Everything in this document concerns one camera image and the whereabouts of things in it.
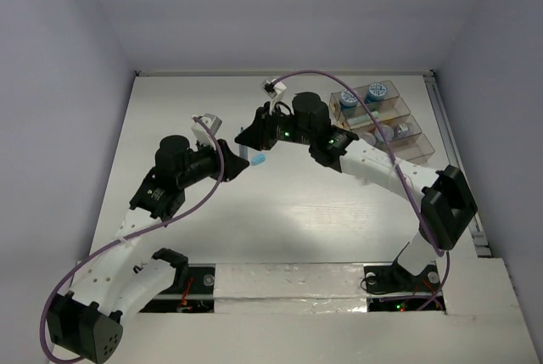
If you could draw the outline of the clear jar blue pins back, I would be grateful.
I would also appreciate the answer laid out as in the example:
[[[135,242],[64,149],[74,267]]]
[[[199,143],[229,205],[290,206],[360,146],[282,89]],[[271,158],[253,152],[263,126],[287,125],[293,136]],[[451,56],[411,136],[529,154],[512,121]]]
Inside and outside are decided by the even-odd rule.
[[[381,142],[392,142],[394,140],[394,129],[388,125],[382,125],[380,131],[376,131],[376,137]]]

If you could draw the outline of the blue ink jar front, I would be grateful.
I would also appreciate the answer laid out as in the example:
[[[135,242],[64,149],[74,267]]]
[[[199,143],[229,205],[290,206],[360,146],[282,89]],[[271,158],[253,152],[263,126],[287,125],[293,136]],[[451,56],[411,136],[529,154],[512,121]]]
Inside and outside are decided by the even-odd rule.
[[[343,90],[339,94],[339,103],[342,110],[347,110],[355,108],[359,101],[349,90]]]

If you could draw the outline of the light blue marker cap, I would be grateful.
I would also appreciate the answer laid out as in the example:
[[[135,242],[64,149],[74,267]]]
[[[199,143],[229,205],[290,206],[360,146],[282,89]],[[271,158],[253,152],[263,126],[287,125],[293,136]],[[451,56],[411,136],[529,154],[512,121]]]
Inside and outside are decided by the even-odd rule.
[[[250,159],[250,164],[252,166],[257,166],[257,165],[262,164],[265,161],[266,161],[266,156],[264,154],[256,154]]]

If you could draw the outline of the clear jar purple pins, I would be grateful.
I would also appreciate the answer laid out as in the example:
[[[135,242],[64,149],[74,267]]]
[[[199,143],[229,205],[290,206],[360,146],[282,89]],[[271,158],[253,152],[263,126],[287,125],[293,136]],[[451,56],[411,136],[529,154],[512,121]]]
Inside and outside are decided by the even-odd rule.
[[[371,146],[375,146],[376,143],[377,143],[377,139],[371,134],[371,133],[366,133],[362,136],[362,139],[367,142],[368,144],[370,144]]]
[[[411,123],[401,123],[395,126],[395,139],[408,137],[411,132]]]

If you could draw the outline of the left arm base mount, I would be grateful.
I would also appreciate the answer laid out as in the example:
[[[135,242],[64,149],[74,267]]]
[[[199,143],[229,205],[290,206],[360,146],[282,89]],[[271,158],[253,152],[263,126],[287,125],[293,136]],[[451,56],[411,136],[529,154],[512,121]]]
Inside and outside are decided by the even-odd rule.
[[[191,265],[183,288],[172,286],[155,296],[141,313],[213,313],[215,265]]]

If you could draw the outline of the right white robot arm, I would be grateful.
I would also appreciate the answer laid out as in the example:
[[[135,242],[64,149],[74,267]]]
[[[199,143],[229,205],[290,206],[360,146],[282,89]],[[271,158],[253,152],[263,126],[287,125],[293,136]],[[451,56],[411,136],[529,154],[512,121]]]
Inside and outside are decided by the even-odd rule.
[[[453,165],[437,171],[391,159],[356,134],[333,125],[327,105],[313,92],[296,94],[287,114],[280,105],[270,101],[259,107],[236,143],[258,151],[270,150],[279,141],[304,144],[318,164],[366,179],[410,202],[422,219],[417,234],[391,267],[390,278],[397,288],[412,288],[440,251],[455,247],[478,211],[462,171]]]

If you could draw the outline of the blue ink jar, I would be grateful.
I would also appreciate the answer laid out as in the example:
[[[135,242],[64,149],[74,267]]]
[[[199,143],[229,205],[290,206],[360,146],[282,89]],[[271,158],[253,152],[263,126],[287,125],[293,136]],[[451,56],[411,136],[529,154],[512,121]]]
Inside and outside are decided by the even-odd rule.
[[[342,110],[347,110],[355,108],[359,101],[349,90],[343,90],[339,94],[339,103]]]
[[[388,88],[381,82],[374,82],[368,86],[365,103],[372,104],[383,101],[388,94]]]

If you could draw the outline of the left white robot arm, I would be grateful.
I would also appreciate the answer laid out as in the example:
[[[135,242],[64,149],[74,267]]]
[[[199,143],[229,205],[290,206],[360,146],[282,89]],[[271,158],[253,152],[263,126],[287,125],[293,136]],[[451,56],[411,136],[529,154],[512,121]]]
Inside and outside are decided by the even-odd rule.
[[[65,294],[52,297],[43,321],[51,341],[75,354],[75,361],[105,363],[131,318],[159,293],[188,286],[188,258],[164,239],[186,189],[206,178],[228,182],[248,167],[223,139],[191,149],[183,136],[163,138],[113,246],[84,263]]]

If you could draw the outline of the green highlighter pen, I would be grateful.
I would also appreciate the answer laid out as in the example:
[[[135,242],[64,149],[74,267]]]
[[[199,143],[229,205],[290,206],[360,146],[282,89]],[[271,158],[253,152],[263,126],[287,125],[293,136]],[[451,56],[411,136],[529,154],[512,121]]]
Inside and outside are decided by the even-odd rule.
[[[370,120],[368,115],[360,115],[354,118],[348,119],[348,122],[351,126],[359,125]]]

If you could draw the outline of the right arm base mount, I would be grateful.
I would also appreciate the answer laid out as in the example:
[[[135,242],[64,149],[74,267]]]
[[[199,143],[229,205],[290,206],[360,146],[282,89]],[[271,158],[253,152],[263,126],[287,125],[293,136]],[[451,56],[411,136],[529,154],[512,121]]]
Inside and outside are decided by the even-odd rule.
[[[360,288],[370,312],[445,312],[441,277],[435,263],[412,275],[396,263],[365,265]]]

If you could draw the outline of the blue ink jar back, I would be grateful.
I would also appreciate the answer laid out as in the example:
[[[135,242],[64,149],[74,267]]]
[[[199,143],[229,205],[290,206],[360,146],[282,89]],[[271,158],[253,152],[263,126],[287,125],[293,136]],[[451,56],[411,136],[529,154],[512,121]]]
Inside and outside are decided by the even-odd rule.
[[[372,104],[383,101],[388,94],[388,88],[381,82],[374,82],[368,86],[365,103]]]

